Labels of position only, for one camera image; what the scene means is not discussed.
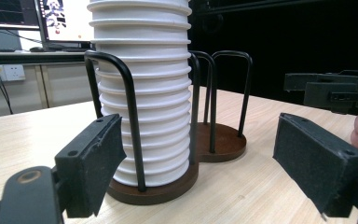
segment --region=computer monitor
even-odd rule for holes
[[[39,30],[34,0],[0,0],[0,29]]]
[[[90,0],[35,0],[39,26],[45,49],[90,49],[94,37],[89,25],[92,14]]]
[[[0,36],[5,46],[18,42],[12,47],[20,47],[18,31],[39,31],[34,0],[0,0]]]

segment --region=black wall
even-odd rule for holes
[[[358,70],[358,0],[321,1],[190,18],[190,49],[245,51],[254,60],[251,94],[302,104],[303,92],[283,90],[285,73]],[[222,58],[218,88],[243,92],[246,61]]]

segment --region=brown round base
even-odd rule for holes
[[[245,152],[246,137],[238,137],[238,130],[216,123],[215,153],[210,152],[211,125],[199,123],[197,154],[200,162],[232,161]]]
[[[140,192],[137,187],[118,183],[112,179],[107,193],[116,200],[136,205],[166,203],[187,192],[196,183],[199,175],[199,164],[189,165],[185,174],[171,184],[159,187],[148,187]]]
[[[246,149],[245,136],[238,137],[238,131],[222,124],[216,124],[215,153],[209,147],[211,126],[199,123],[197,130],[197,160],[203,162],[231,161],[238,158]],[[107,193],[116,200],[136,205],[166,203],[187,192],[196,183],[199,164],[189,165],[185,174],[171,184],[148,187],[140,192],[137,187],[118,183],[112,179]]]

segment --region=desk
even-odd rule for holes
[[[203,113],[205,89],[200,91]],[[217,93],[217,122],[238,129],[242,95]],[[325,223],[316,207],[272,159],[281,112],[314,121],[346,141],[354,116],[250,97],[244,134],[245,155],[234,161],[201,163],[196,184],[167,203],[136,206],[106,195],[100,214],[66,223]],[[92,102],[0,118],[0,197],[6,180],[36,165],[54,165],[54,156],[96,119]],[[327,223],[356,223],[328,218]]]
[[[46,64],[83,62],[83,52],[0,52],[0,64]]]

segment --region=monitor screen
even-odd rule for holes
[[[0,0],[0,29],[39,30],[34,0]]]
[[[45,42],[90,42],[94,37],[89,26],[92,14],[90,0],[38,1],[41,35]]]

